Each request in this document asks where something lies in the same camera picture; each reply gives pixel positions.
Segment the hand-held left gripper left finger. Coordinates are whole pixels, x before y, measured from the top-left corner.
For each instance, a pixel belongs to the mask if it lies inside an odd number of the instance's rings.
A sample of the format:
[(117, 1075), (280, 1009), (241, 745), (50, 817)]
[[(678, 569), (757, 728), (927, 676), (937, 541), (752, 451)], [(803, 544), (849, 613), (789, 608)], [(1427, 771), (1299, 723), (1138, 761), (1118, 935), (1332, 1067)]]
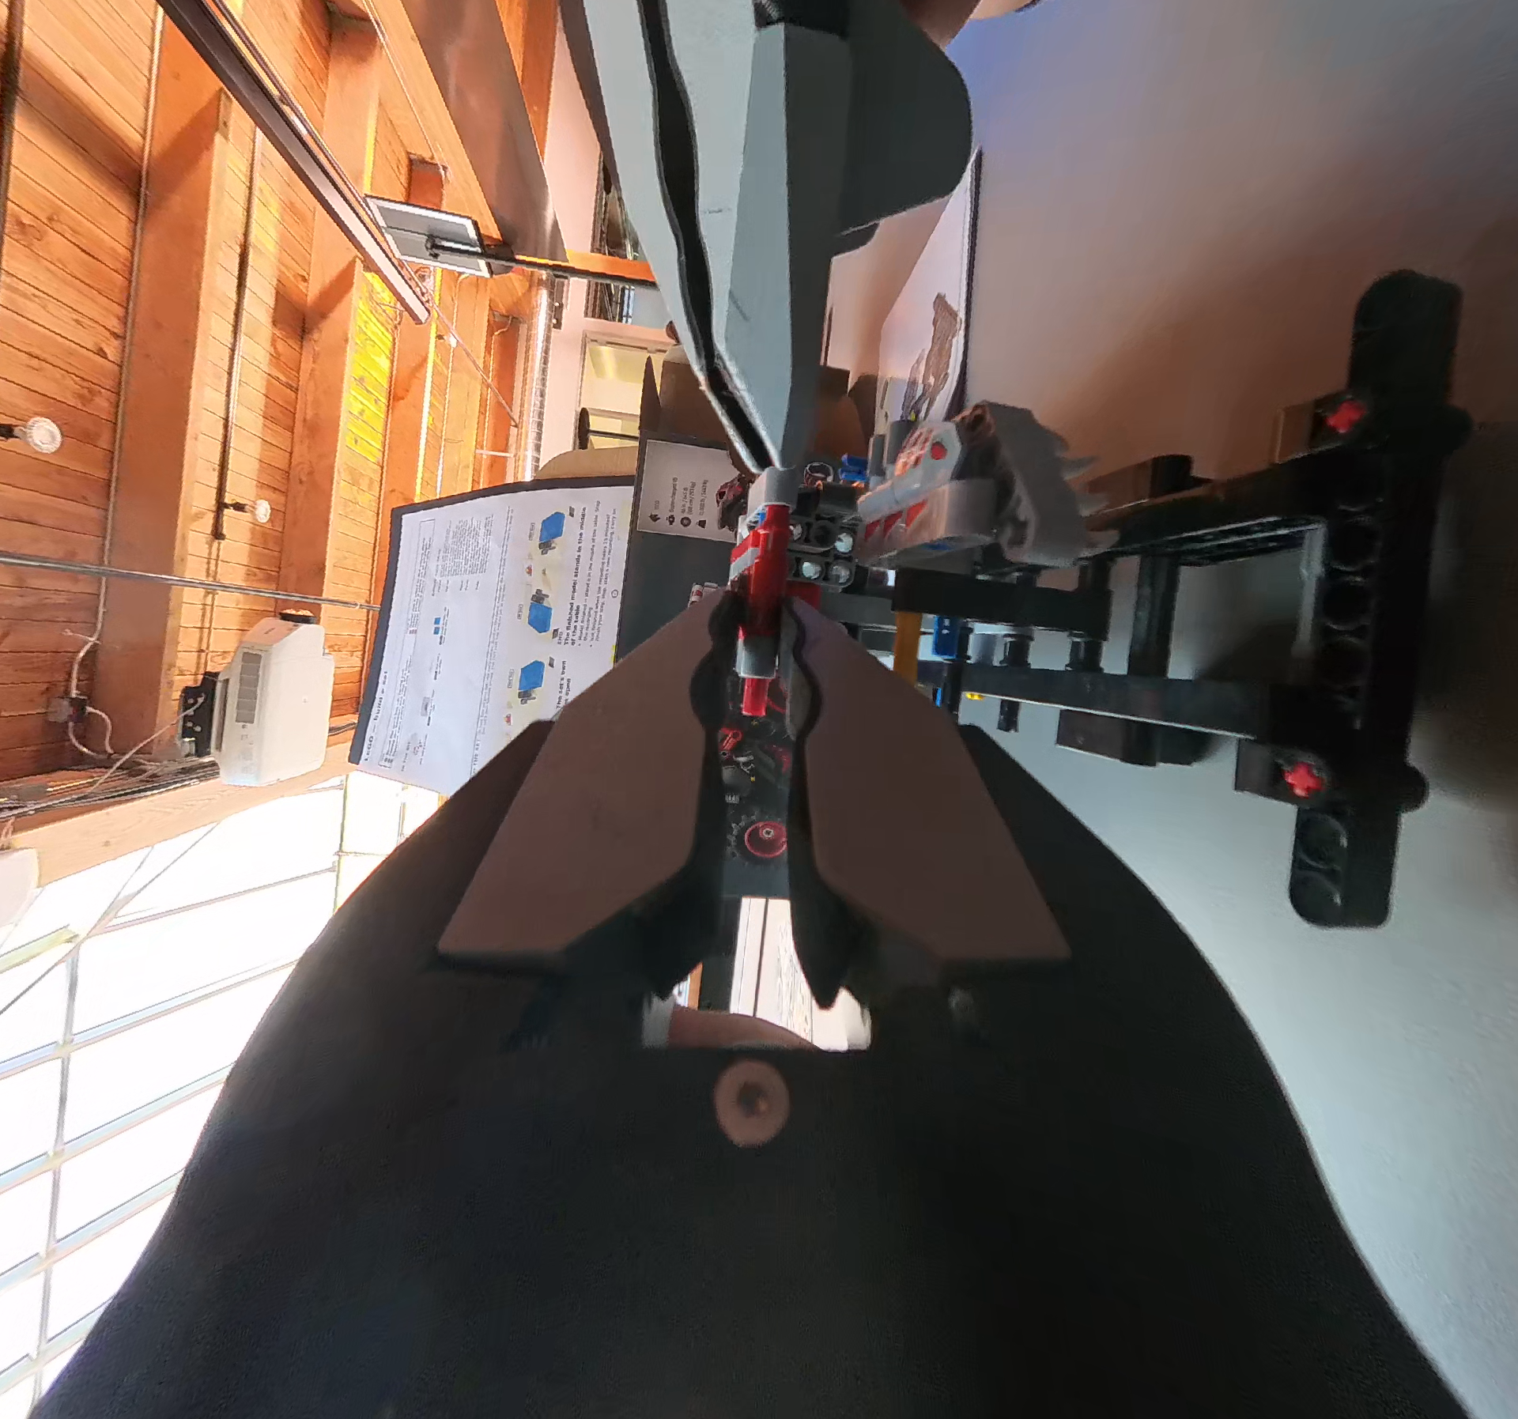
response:
[(443, 961), (660, 996), (702, 965), (722, 901), (715, 735), (737, 620), (735, 594), (704, 599), (538, 732)]

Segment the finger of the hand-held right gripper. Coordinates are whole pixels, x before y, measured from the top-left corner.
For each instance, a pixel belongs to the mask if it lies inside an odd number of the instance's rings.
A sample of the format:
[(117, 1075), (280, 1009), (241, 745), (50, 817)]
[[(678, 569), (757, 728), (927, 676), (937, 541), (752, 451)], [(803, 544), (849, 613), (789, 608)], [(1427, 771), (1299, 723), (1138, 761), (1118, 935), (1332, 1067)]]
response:
[(850, 0), (850, 34), (758, 29), (753, 0), (666, 0), (694, 107), (715, 341), (773, 462), (817, 416), (829, 277), (886, 219), (954, 195), (972, 155), (960, 71), (901, 0)]
[(602, 153), (658, 291), (742, 462), (773, 462), (715, 341), (712, 262), (699, 227), (694, 107), (666, 0), (559, 0)]

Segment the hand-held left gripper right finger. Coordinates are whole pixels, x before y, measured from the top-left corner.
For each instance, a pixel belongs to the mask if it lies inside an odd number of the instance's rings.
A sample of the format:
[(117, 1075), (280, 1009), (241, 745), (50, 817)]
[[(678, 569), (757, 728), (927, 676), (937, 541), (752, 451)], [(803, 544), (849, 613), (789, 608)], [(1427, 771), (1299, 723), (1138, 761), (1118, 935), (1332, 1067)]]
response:
[(959, 727), (832, 620), (788, 608), (791, 927), (817, 1003), (1070, 961)]

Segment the black lego technic model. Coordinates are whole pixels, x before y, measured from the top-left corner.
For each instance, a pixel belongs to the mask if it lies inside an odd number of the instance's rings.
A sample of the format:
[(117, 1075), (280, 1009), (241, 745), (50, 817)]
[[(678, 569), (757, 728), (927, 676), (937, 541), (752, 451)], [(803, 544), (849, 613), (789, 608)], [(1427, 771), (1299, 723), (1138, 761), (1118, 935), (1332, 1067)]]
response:
[[(1295, 810), (1297, 916), (1384, 925), (1402, 822), (1430, 791), (1414, 715), (1447, 469), (1471, 434), (1451, 401), (1463, 311), (1447, 280), (1376, 282), (1356, 309), (1348, 388), (1284, 416), (1277, 461), (1218, 482), (1177, 456), (1113, 475), (1116, 544), (1069, 592), (1013, 566), (906, 567), (895, 613), (1016, 633), (985, 664), (959, 640), (929, 666), (934, 684), (996, 699), (1010, 727), (1018, 709), (1054, 709), (1060, 746), (1121, 764), (1187, 764), (1194, 741), (1235, 743), (1235, 789)], [(1282, 554), (1304, 559), (1287, 671), (1174, 676), (1184, 574)]]

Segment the lego instruction booklet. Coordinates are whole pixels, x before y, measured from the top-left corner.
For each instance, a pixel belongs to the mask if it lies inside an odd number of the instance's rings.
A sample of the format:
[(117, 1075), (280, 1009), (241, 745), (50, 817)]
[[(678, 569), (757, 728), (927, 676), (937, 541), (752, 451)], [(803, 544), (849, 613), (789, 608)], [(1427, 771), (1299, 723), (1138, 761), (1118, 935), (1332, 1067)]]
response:
[(886, 318), (880, 347), (885, 424), (945, 421), (964, 405), (982, 176), (977, 149)]

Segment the orange rack beam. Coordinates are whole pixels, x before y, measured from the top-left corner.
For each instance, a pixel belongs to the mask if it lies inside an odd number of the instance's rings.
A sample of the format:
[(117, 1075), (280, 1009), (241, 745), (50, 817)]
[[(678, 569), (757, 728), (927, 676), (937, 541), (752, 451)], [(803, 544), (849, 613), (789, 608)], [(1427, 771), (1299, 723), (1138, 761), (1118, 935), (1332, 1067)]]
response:
[(635, 290), (656, 291), (658, 283), (648, 262), (612, 257), (604, 254), (569, 252), (568, 259), (554, 260), (536, 255), (515, 254), (508, 247), (489, 247), (485, 263), (495, 273), (531, 272), (564, 280), (584, 280)]

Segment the brown cardboard box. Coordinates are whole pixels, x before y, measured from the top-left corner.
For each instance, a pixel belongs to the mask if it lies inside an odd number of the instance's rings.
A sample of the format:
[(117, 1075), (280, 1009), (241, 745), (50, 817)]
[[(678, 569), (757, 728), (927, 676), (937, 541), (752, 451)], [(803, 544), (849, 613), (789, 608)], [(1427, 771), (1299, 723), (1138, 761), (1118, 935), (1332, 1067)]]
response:
[(747, 474), (720, 416), (699, 383), (691, 364), (666, 357), (661, 385), (655, 387), (653, 367), (645, 372), (642, 428), (635, 439), (602, 447), (574, 447), (545, 462), (538, 482), (584, 480), (610, 484), (637, 479), (640, 454), (646, 439), (666, 439), (719, 447), (732, 461), (735, 474)]

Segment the white printed instruction sheet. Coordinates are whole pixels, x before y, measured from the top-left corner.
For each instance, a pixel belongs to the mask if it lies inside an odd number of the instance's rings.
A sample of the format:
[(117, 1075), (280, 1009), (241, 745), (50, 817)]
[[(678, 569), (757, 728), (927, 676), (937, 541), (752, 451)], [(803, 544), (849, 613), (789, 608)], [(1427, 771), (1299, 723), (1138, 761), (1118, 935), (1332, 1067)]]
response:
[(458, 792), (617, 658), (635, 480), (536, 480), (397, 508), (352, 766)]

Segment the dark box with white label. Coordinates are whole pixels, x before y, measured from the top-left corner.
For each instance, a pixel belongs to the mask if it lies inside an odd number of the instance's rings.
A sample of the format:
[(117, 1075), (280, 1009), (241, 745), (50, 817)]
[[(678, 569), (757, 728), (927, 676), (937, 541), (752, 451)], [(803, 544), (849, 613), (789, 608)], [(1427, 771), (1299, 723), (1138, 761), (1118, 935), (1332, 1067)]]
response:
[(747, 490), (727, 444), (646, 434), (633, 490), (633, 530), (617, 635), (627, 659), (691, 603), (696, 589), (725, 589), (737, 533), (719, 492)]

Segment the rectangular panel light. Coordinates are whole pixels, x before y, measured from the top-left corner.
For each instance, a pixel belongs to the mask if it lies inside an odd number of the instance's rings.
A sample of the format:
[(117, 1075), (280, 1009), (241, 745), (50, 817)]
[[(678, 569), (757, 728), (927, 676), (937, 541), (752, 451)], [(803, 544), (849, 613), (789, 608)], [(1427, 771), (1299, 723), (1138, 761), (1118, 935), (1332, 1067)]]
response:
[(372, 195), (366, 203), (390, 247), (410, 265), (471, 278), (492, 278), (485, 241), (472, 218)]

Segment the white ceiling-mounted projector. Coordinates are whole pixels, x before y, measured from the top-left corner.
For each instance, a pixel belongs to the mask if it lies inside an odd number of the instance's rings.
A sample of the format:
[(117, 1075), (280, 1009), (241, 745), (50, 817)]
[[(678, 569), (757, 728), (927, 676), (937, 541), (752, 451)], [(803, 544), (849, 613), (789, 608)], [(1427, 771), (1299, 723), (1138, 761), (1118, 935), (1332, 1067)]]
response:
[(223, 782), (265, 787), (318, 769), (329, 750), (336, 661), (315, 613), (262, 620), (223, 671), (180, 700), (178, 741)]

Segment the black ceiling pipe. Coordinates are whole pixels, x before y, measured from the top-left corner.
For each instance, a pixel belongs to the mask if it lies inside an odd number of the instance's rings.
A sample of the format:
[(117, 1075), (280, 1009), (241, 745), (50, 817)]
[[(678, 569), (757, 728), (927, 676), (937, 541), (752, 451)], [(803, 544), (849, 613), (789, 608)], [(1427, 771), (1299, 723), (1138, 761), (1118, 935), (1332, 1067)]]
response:
[(232, 311), (232, 342), (231, 342), (231, 362), (228, 374), (228, 390), (224, 400), (224, 423), (221, 436), (221, 451), (218, 464), (218, 485), (216, 485), (216, 511), (213, 521), (211, 538), (216, 544), (223, 544), (228, 539), (228, 516), (232, 510), (231, 498), (231, 484), (232, 484), (232, 447), (236, 443), (237, 416), (242, 393), (242, 370), (244, 370), (244, 349), (246, 349), (246, 334), (247, 334), (247, 309), (249, 309), (249, 293), (254, 273), (254, 254), (255, 254), (255, 231), (257, 231), (257, 214), (259, 214), (259, 185), (264, 158), (264, 134), (254, 130), (254, 145), (251, 157), (249, 170), (249, 188), (244, 204), (244, 226), (242, 239), (239, 249), (239, 267), (236, 273), (236, 288), (234, 288), (234, 311)]
[(2, 250), (11, 222), (11, 185), (22, 104), (29, 0), (7, 0), (2, 52)]

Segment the metal conduit pipe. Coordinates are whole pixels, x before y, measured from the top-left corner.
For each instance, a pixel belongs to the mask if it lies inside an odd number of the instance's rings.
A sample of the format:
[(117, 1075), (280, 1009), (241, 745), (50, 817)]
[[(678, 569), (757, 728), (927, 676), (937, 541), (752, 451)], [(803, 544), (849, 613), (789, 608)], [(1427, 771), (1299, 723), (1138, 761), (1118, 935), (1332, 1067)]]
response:
[(147, 585), (155, 589), (185, 592), (185, 594), (206, 594), (206, 595), (231, 595), (252, 599), (259, 602), (269, 602), (272, 605), (285, 605), (288, 608), (303, 608), (303, 610), (334, 610), (346, 613), (382, 613), (384, 607), (370, 602), (359, 602), (352, 599), (334, 599), (328, 595), (310, 595), (310, 594), (292, 594), (274, 589), (257, 589), (244, 584), (229, 584), (211, 580), (205, 577), (191, 577), (180, 574), (163, 574), (163, 572), (139, 572), (129, 569), (116, 569), (109, 566), (99, 566), (91, 562), (75, 562), (52, 559), (47, 556), (30, 556), (16, 551), (2, 551), (2, 567), (6, 571), (17, 572), (47, 572), (55, 576), (68, 576), (90, 579), (98, 584), (136, 584)]

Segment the silver ventilation duct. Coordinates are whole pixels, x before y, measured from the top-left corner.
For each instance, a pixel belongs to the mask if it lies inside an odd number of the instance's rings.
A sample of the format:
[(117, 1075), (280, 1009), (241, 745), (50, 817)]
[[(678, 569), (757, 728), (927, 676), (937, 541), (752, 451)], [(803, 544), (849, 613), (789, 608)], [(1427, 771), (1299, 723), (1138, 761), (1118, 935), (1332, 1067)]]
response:
[(541, 464), (548, 411), (550, 369), (554, 334), (558, 280), (545, 277), (535, 291), (523, 375), (520, 462), (525, 480), (535, 480)]

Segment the black track light rail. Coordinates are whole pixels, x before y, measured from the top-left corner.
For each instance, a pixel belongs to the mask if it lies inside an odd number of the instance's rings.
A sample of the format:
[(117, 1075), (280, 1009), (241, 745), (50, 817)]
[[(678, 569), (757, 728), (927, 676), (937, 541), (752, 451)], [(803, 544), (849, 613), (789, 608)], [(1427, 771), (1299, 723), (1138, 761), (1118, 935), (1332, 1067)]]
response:
[(316, 206), (415, 323), (431, 316), (366, 196), (318, 134), (228, 0), (155, 0), (239, 107), (277, 149)]

